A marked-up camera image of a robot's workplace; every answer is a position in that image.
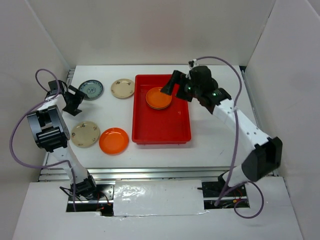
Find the yellow patterned plate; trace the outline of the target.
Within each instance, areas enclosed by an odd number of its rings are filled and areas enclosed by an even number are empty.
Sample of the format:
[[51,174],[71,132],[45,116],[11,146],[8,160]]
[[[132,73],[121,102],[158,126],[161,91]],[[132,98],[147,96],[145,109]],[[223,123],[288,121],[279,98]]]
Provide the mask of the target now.
[[149,104],[148,104],[148,106],[149,106],[150,108],[152,108],[152,109],[155,109],[155,110],[163,110],[163,109],[166,109],[167,107],[169,107],[170,104],[165,105],[165,106],[163,106],[163,107],[155,107],[155,106],[152,106],[152,105],[149,105]]

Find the blue patterned plate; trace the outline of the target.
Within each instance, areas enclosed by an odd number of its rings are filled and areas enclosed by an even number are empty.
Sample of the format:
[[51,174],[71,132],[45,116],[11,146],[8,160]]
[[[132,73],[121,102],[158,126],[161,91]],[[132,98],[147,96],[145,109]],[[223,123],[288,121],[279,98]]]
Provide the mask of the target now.
[[100,81],[90,79],[81,83],[78,90],[85,94],[84,100],[94,101],[103,94],[104,86]]

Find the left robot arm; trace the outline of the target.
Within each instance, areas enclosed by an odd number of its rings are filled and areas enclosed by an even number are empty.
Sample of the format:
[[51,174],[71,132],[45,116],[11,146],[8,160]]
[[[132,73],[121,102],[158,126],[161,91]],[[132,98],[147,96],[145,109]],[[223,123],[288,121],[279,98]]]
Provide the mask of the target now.
[[82,112],[78,107],[86,94],[60,80],[50,81],[48,85],[45,103],[27,114],[33,138],[40,149],[63,162],[61,167],[70,179],[71,191],[78,198],[94,200],[98,196],[99,187],[73,152],[69,143],[71,134],[63,118],[63,112],[74,117]]

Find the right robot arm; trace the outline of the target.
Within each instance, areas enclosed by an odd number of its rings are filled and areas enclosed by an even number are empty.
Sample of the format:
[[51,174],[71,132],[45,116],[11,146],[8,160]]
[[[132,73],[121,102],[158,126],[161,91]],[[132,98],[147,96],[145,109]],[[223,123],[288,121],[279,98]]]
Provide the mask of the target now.
[[244,182],[257,182],[281,165],[283,143],[271,138],[259,129],[237,106],[235,100],[217,81],[207,66],[193,67],[187,74],[178,70],[172,73],[168,83],[160,90],[172,95],[178,86],[176,97],[191,102],[197,99],[210,114],[221,120],[235,134],[234,153],[242,144],[247,156],[242,164],[219,176],[218,191],[229,196],[235,187]]

